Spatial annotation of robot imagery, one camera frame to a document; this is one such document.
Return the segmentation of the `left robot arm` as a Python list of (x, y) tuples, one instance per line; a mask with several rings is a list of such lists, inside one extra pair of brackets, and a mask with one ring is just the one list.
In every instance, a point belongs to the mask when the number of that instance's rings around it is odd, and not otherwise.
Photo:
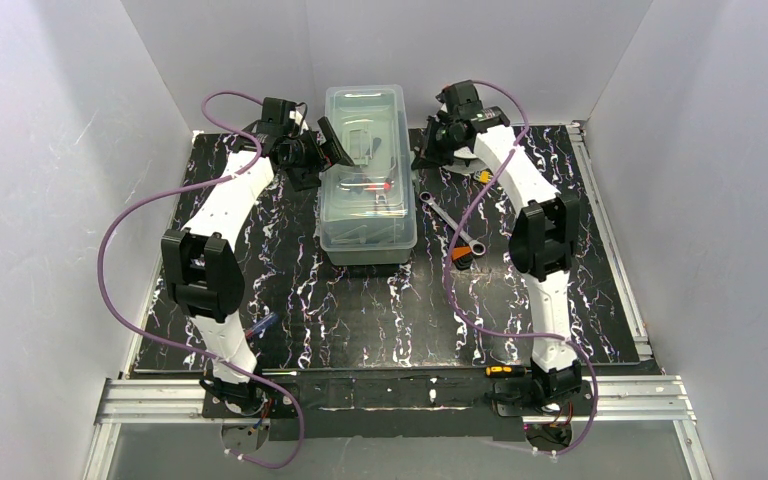
[(263, 154), (242, 139), (227, 158), (224, 182), (182, 228), (167, 230), (161, 239), (167, 293), (216, 357), (211, 374), (200, 383), (246, 415), (260, 408), (266, 393), (250, 378), (257, 359), (239, 315), (244, 277), (234, 248), (256, 200), (277, 172), (285, 172), (294, 189), (305, 190), (319, 187), (321, 172), (330, 167), (352, 165), (331, 122), (322, 117), (318, 125), (314, 132), (296, 119), (284, 125), (255, 122)]

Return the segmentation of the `white filament spool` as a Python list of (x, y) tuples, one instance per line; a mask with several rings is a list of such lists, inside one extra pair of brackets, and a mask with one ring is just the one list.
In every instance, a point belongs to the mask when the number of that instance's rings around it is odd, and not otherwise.
[(452, 163), (446, 169), (463, 176), (471, 176), (477, 172), (485, 171), (487, 165), (468, 148), (461, 148), (453, 153)]

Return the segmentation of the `orange yellow cutter pliers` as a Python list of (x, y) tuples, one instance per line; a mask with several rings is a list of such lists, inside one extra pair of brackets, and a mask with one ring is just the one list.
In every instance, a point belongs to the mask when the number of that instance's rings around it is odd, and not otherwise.
[(493, 179), (493, 174), (489, 170), (483, 170), (474, 174), (474, 179), (482, 185), (486, 185)]

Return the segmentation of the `green plastic tool box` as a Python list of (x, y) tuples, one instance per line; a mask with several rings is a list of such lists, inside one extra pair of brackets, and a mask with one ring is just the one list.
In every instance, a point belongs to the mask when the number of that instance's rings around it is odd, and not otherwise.
[(353, 164), (336, 165), (322, 178), (322, 250), (336, 266), (407, 263), (417, 242), (417, 207), (402, 88), (332, 87), (325, 112)]

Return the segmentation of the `silver combination wrench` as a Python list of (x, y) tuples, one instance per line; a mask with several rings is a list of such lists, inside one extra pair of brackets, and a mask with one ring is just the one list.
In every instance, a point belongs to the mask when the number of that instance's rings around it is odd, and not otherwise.
[[(427, 191), (423, 191), (419, 194), (420, 200), (427, 205), (437, 216), (439, 216), (452, 230), (455, 230), (459, 223), (453, 219), (434, 199), (434, 197)], [(458, 236), (464, 241), (464, 243), (470, 248), (471, 253), (474, 256), (481, 257), (486, 253), (486, 246), (470, 236), (464, 229), (461, 229)]]

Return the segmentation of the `aluminium rail frame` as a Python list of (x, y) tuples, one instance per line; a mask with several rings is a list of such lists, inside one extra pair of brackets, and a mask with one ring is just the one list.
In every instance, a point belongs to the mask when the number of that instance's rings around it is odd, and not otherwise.
[[(585, 162), (583, 130), (573, 124), (533, 126), (524, 138), (536, 167), (562, 191), (582, 201), (577, 257), (569, 283), (573, 339), (599, 375), (600, 400), (595, 421), (620, 427), (644, 427), (684, 456), (685, 478), (702, 478), (710, 469), (696, 432), (696, 420), (679, 376), (662, 375), (651, 353), (630, 287), (622, 277), (613, 240), (603, 235), (605, 215), (591, 205), (595, 184)], [(532, 327), (531, 298), (507, 253), (507, 232), (514, 215), (501, 188), (491, 190), (467, 230), (490, 246), (490, 257), (456, 271), (460, 306), (477, 324), (505, 331)], [(250, 325), (277, 313), (278, 321), (256, 333), (263, 375), (274, 377), (302, 404), (310, 452), (313, 439), (327, 437), (494, 437), (517, 442), (519, 417), (502, 419), (483, 399), (492, 381), (479, 373), (491, 363), (523, 363), (526, 347), (512, 339), (481, 337), (450, 309), (442, 289), (442, 255), (447, 248), (442, 220), (420, 207), (418, 240), (404, 265), (337, 267), (314, 236), (316, 192), (294, 192), (286, 177), (267, 184), (243, 225), (237, 253), (245, 278), (241, 319)], [(120, 410), (121, 423), (181, 421), (232, 423), (231, 412), (194, 378), (208, 367), (203, 356), (172, 353), (143, 337), (125, 375), (137, 390), (166, 395), (125, 401), (150, 406), (151, 412)], [(119, 397), (110, 397), (118, 401)]]

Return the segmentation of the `blue red pen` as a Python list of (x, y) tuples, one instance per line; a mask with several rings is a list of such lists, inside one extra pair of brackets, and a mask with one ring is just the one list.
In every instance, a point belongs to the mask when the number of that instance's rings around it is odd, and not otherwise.
[(257, 320), (246, 332), (245, 337), (247, 339), (253, 336), (262, 334), (270, 326), (272, 326), (279, 319), (279, 315), (275, 312), (269, 313), (260, 320)]

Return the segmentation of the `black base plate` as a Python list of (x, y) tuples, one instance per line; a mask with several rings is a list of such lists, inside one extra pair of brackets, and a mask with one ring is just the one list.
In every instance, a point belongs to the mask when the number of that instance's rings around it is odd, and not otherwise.
[(260, 408), (250, 415), (206, 392), (207, 419), (249, 423), (274, 441), (366, 438), (491, 437), (515, 440), (519, 422), (556, 422), (592, 411), (591, 385), (562, 405), (536, 407), (525, 377), (493, 379), (486, 367), (272, 371)]

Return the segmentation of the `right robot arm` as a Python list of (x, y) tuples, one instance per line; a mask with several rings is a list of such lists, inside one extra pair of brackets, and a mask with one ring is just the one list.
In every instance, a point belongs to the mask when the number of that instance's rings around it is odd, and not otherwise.
[(568, 284), (577, 246), (580, 201), (548, 181), (499, 107), (486, 106), (477, 83), (445, 86), (441, 107), (429, 117), (412, 167), (451, 165), (468, 149), (492, 172), (491, 186), (507, 195), (516, 215), (508, 241), (513, 266), (523, 276), (531, 309), (533, 341), (527, 399), (536, 407), (562, 405), (582, 387), (582, 365), (571, 344)]

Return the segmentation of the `yellow black screwdriver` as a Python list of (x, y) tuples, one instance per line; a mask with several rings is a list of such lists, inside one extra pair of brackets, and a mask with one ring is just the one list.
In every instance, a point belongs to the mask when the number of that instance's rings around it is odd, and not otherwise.
[(490, 365), (484, 369), (485, 376), (493, 379), (521, 378), (529, 374), (523, 365)]

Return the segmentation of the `orange black small tool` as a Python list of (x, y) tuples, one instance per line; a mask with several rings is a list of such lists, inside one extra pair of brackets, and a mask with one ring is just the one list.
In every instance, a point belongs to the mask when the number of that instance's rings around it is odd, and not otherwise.
[(450, 258), (455, 269), (464, 271), (471, 268), (474, 255), (470, 246), (457, 246), (453, 249)]

